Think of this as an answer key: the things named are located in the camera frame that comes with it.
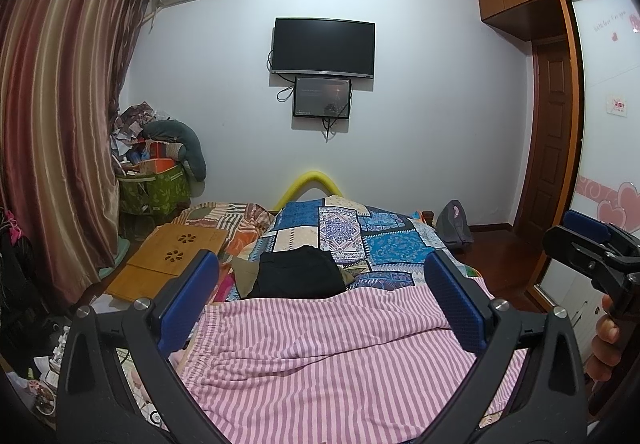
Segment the person's right hand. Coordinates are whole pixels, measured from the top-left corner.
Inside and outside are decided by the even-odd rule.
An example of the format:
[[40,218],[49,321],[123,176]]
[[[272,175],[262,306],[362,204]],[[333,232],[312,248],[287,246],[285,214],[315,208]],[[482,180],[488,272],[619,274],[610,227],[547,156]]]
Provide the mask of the person's right hand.
[[617,346],[620,341],[620,326],[611,316],[613,300],[609,295],[602,297],[601,307],[603,315],[597,321],[596,333],[591,340],[591,355],[585,365],[587,375],[595,382],[610,380],[613,368],[622,359],[622,351]]

